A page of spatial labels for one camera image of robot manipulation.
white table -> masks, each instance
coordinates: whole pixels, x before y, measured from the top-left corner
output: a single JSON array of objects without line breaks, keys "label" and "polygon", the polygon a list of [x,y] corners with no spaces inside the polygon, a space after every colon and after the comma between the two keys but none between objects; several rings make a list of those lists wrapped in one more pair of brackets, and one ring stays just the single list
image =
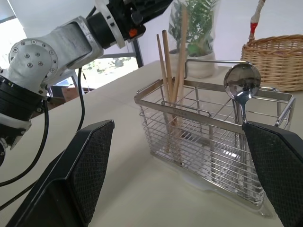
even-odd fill
[{"label": "white table", "polygon": [[[203,81],[221,84],[222,76],[221,73]],[[214,192],[191,187],[178,172],[149,154],[139,107],[133,97],[137,90],[160,78],[160,63],[156,61],[84,96],[83,126],[106,119],[114,119],[116,124],[107,175],[89,227],[281,227],[276,216],[263,218]],[[297,102],[291,130],[303,137],[303,132],[299,131],[303,127],[299,119],[303,93],[294,94]],[[50,111],[49,136],[38,164],[21,180],[0,188],[0,204],[39,178],[47,165],[67,147],[79,120],[78,98]],[[0,181],[18,175],[36,155],[44,116],[36,117],[32,123],[15,149],[7,151],[0,168]],[[0,213],[0,227],[5,226],[24,198],[25,195]]]}]

stainless steel basket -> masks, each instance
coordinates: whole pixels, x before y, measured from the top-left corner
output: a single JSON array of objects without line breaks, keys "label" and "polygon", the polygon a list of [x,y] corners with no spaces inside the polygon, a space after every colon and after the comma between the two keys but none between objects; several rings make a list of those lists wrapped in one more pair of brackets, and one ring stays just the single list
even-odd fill
[{"label": "stainless steel basket", "polygon": [[[239,106],[222,85],[185,80],[184,96],[174,104],[165,101],[163,81],[157,80],[139,90],[134,100],[141,107],[152,155],[270,216],[263,207],[266,195],[241,128]],[[247,103],[247,119],[288,130],[294,101],[291,94],[263,87]]]}]

spoon head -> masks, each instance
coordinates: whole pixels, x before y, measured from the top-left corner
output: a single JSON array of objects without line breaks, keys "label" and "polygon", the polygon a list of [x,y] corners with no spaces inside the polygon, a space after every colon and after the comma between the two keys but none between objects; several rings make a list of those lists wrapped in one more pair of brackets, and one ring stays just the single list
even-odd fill
[{"label": "spoon head", "polygon": [[261,75],[251,64],[238,64],[232,67],[224,78],[224,87],[230,98],[245,104],[259,90]]}]

